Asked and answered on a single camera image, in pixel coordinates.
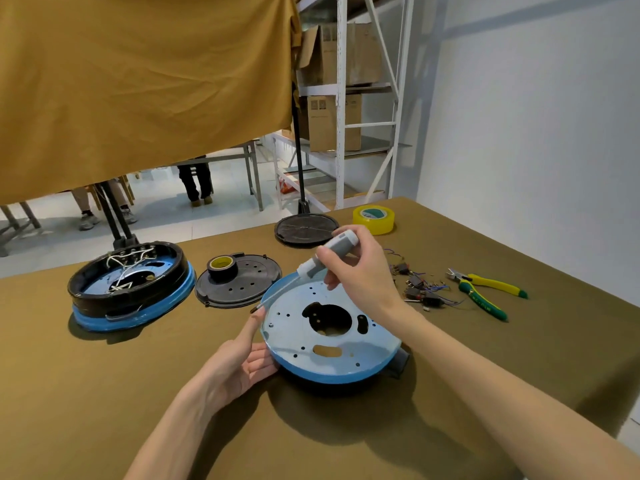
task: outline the mustard yellow cloth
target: mustard yellow cloth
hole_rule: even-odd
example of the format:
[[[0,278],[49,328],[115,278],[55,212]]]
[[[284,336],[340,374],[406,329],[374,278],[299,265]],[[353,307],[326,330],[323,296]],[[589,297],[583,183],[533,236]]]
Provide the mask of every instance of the mustard yellow cloth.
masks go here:
[[[292,0],[0,0],[0,203],[291,122]]]

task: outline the white metal shelving unit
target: white metal shelving unit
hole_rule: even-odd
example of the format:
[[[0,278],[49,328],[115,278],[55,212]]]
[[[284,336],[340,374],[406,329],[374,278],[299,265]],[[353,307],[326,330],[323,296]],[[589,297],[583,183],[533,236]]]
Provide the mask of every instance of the white metal shelving unit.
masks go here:
[[[305,12],[315,10],[316,7],[326,5],[328,0],[300,0],[298,2],[298,11],[301,15]],[[382,30],[380,29],[380,21],[378,19],[377,8],[383,6],[389,2],[395,2],[396,0],[364,0],[366,10],[364,7],[357,7],[351,3],[353,0],[337,0],[337,27],[338,27],[338,40],[337,40],[337,56],[338,56],[338,74],[337,84],[327,84],[324,86],[311,86],[300,88],[301,96],[321,96],[321,95],[333,95],[336,101],[336,141],[337,148],[334,152],[309,152],[308,141],[301,140],[301,151],[308,156],[313,155],[324,162],[329,163],[331,172],[334,176],[327,175],[316,168],[309,168],[305,166],[304,179],[305,179],[305,194],[308,201],[322,212],[327,212],[334,209],[343,209],[345,207],[353,207],[356,205],[362,205],[364,203],[370,203],[385,198],[391,198],[394,194],[394,176],[396,173],[396,156],[398,153],[398,147],[402,146],[398,141],[399,128],[401,124],[401,116],[403,109],[403,96],[404,96],[404,81],[406,79],[406,64],[409,50],[409,38],[411,34],[411,17],[413,12],[413,0],[401,0],[402,3],[402,18],[400,28],[400,40],[398,46],[398,60],[396,69],[391,67],[387,46],[382,36]],[[364,12],[369,13],[371,23],[378,41],[380,42],[380,49],[382,53],[382,64],[389,82],[381,82],[378,84],[371,84],[364,87],[347,87],[346,86],[346,37],[347,37],[347,21]],[[388,121],[375,121],[359,123],[356,125],[345,125],[345,99],[348,93],[393,93],[394,105],[391,114],[391,119]],[[344,150],[344,131],[347,128],[367,128],[367,127],[391,127],[391,140],[385,141],[377,138],[371,138],[367,136],[362,137],[362,149],[358,152],[345,152]],[[284,137],[281,133],[277,132],[273,135],[274,140],[281,141],[286,144],[295,146],[295,142]],[[350,188],[350,186],[344,183],[345,175],[345,163],[353,158],[369,157],[372,155],[385,156],[378,172],[369,186],[368,192],[359,193],[356,190]],[[289,185],[293,186],[297,191],[300,191],[298,185],[298,173],[297,168],[286,168],[285,164],[282,164],[278,160],[277,156],[274,156],[273,165],[277,176],[281,177]],[[390,165],[390,171],[388,172],[388,178],[385,186],[385,190],[377,190],[380,183],[380,179],[384,175],[385,170]],[[280,184],[278,183],[278,197],[280,197]]]

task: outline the hand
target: hand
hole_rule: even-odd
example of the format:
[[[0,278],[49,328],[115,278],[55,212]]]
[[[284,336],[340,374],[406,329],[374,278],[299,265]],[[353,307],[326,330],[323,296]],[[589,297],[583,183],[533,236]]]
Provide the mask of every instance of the hand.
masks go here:
[[[253,336],[264,320],[265,309],[261,308],[244,324],[233,340],[228,340],[206,361],[194,377],[194,381],[205,384],[207,402],[213,412],[243,395],[251,386],[278,370],[267,344],[253,343]]]
[[[316,256],[328,269],[324,282],[329,290],[342,283],[356,306],[385,326],[385,321],[388,321],[387,312],[398,304],[403,304],[389,272],[387,257],[369,229],[364,226],[343,226],[333,231],[333,235],[347,229],[354,231],[360,240],[351,251],[356,257],[341,259],[324,246],[316,250]]]

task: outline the beige pants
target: beige pants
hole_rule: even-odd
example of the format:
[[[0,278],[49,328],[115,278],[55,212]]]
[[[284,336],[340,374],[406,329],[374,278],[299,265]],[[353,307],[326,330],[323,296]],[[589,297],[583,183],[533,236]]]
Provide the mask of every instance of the beige pants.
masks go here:
[[[124,195],[122,193],[122,189],[118,185],[118,181],[115,178],[109,180],[109,187],[111,188],[111,192],[113,192],[113,196],[116,197],[116,202],[118,205],[124,205],[127,201],[124,199]],[[91,206],[89,206],[89,192],[84,187],[78,187],[76,189],[71,190],[71,193],[76,199],[76,203],[80,210],[84,212],[85,210],[91,210]]]

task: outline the black pants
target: black pants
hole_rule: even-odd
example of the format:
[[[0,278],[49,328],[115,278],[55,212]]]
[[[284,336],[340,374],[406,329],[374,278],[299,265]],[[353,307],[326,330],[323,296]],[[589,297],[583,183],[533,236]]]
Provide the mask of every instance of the black pants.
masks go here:
[[[193,165],[196,167],[196,176],[198,177],[198,183],[200,184],[200,198],[205,198],[213,193],[211,187],[211,172],[209,171],[209,165],[206,163],[197,163]],[[178,165],[180,174],[180,180],[184,184],[184,188],[187,190],[187,196],[189,200],[195,202],[198,200],[198,189],[196,183],[193,181],[193,175],[191,174],[191,165]]]

